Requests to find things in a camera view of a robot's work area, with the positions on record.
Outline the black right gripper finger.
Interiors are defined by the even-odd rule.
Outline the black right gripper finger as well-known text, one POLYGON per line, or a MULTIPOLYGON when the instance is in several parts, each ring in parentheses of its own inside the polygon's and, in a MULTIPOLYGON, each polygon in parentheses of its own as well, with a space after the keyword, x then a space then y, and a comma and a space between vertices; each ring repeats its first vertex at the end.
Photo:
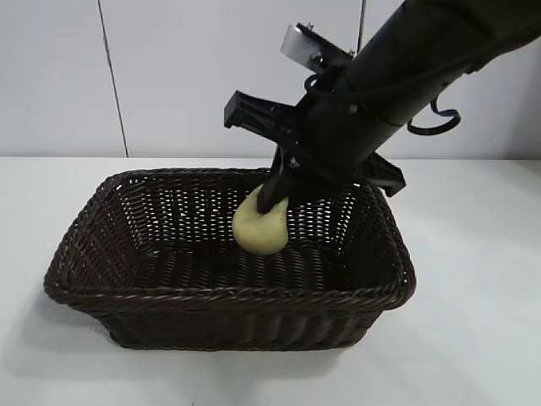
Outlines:
POLYGON ((257 195, 258 212, 269 212, 290 195, 296 174, 292 159, 293 156, 284 147, 276 148, 270 171, 257 195))

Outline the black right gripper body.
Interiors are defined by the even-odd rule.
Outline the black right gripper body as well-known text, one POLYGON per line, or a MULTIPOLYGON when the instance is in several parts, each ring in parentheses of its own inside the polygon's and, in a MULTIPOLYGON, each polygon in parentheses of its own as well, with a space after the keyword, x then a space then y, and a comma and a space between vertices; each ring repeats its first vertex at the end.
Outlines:
POLYGON ((357 91, 346 80, 309 78, 305 90, 295 106, 235 91, 224 108, 224 125, 289 151, 296 174, 288 198, 319 198, 344 184, 371 184, 387 196, 401 191, 402 171, 377 154, 398 127, 375 104, 404 94, 405 84, 357 91))

